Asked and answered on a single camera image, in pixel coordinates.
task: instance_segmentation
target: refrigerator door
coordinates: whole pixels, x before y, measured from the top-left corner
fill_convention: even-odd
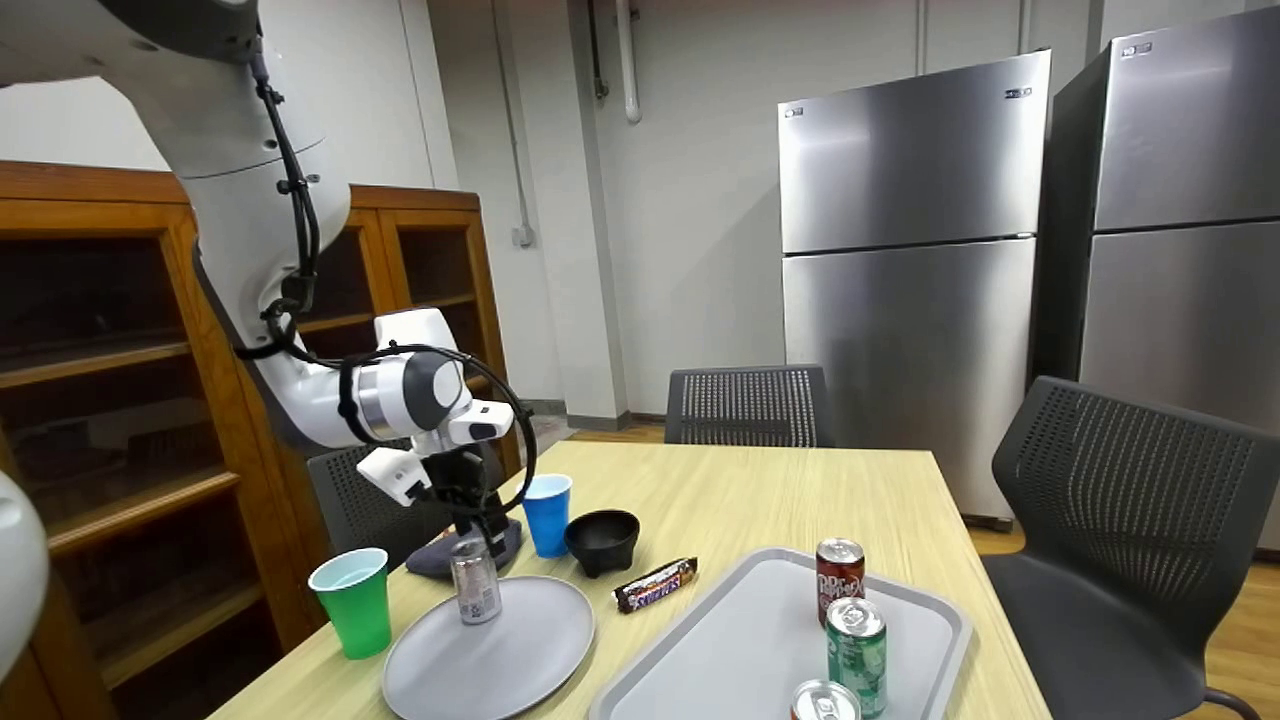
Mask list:
[[[784,252],[1031,235],[1048,52],[779,103]]]
[[[931,447],[959,513],[1008,518],[991,451],[1018,406],[1036,238],[789,255],[789,361],[818,363],[837,440]]]
[[[1280,8],[1121,37],[1096,228],[1280,216]]]
[[[1081,381],[1280,436],[1276,267],[1280,224],[1096,235]]]

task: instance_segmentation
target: floor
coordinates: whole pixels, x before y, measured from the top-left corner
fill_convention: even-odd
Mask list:
[[[612,442],[660,442],[660,419],[623,419],[617,431],[576,431],[564,415],[535,415],[541,451],[556,440],[612,440]],[[971,528],[981,552],[1016,552],[1018,530]],[[1263,720],[1280,720],[1280,563],[1250,563],[1226,618],[1207,643],[1207,685],[1226,688]],[[1218,720],[1232,711],[1197,708],[1192,720]]]

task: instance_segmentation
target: metal can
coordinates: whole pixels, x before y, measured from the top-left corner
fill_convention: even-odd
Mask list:
[[[865,594],[865,548],[845,538],[845,535],[829,535],[815,542],[815,618],[829,618],[829,603],[840,594]]]
[[[504,613],[504,590],[478,530],[460,535],[448,556],[460,623],[476,628]]]
[[[866,598],[840,594],[829,607],[829,677],[854,695],[865,717],[882,711],[889,628]]]
[[[792,698],[792,720],[860,720],[854,695],[829,679],[804,679]]]

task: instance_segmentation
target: red soda can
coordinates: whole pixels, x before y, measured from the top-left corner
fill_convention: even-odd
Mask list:
[[[865,548],[845,538],[845,535],[829,535],[815,542],[815,618],[829,618],[829,603],[840,594],[865,594]]]

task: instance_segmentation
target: gray tray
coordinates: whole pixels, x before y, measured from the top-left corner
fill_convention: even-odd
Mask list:
[[[924,590],[866,577],[889,623],[889,720],[945,717],[971,643],[969,618]],[[829,677],[810,556],[766,548],[726,573],[590,705],[594,720],[789,717],[792,691]]]

